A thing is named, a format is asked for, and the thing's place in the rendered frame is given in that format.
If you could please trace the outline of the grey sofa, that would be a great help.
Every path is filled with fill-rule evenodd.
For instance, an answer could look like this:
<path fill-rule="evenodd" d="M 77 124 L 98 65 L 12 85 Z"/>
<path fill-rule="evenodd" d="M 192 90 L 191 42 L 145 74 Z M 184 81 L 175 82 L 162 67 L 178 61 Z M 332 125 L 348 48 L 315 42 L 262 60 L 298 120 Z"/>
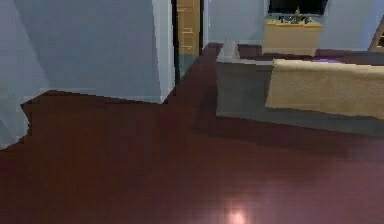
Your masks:
<path fill-rule="evenodd" d="M 234 41 L 225 41 L 219 51 L 217 116 L 384 137 L 384 121 L 376 118 L 266 107 L 272 58 L 263 56 L 258 46 L 248 45 L 246 49 L 244 59 Z"/>

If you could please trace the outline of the tan wooden shelf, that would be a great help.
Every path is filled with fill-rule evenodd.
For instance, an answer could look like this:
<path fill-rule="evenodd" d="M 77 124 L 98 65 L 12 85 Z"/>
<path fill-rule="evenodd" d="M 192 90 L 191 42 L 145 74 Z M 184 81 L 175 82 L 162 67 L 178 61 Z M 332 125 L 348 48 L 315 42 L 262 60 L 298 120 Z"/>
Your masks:
<path fill-rule="evenodd" d="M 199 54 L 200 0 L 177 0 L 179 53 Z"/>

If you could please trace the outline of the tan wooden cabinet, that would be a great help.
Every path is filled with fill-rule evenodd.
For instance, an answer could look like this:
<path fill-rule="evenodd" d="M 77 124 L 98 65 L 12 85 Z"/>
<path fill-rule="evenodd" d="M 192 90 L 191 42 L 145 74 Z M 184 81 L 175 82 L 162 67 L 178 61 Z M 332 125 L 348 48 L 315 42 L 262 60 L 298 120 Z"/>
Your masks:
<path fill-rule="evenodd" d="M 266 19 L 262 53 L 314 56 L 322 30 L 323 25 L 318 22 L 291 24 L 277 19 Z"/>

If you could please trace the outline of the tan blanket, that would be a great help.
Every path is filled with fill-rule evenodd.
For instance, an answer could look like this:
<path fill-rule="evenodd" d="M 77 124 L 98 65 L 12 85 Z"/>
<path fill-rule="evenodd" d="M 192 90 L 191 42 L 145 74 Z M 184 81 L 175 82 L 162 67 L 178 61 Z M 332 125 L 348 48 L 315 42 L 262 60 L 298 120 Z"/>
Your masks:
<path fill-rule="evenodd" d="M 384 120 L 384 66 L 275 59 L 266 106 Z"/>

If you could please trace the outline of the black television set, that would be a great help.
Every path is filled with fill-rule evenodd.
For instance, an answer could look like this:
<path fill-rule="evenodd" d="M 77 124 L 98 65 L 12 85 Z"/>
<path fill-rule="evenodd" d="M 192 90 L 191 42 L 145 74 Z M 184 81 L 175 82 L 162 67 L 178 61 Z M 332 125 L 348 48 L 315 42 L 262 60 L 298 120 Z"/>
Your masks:
<path fill-rule="evenodd" d="M 301 14 L 323 15 L 329 0 L 269 0 L 268 12 L 294 14 L 297 9 Z"/>

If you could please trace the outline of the brown wooden ladder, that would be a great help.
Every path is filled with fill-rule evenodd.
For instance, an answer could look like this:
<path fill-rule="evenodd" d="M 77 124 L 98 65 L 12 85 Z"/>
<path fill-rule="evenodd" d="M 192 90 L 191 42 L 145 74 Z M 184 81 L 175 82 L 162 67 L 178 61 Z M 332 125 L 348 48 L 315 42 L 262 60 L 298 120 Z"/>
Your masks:
<path fill-rule="evenodd" d="M 368 51 L 384 53 L 384 15 L 380 20 L 371 44 L 368 47 Z"/>

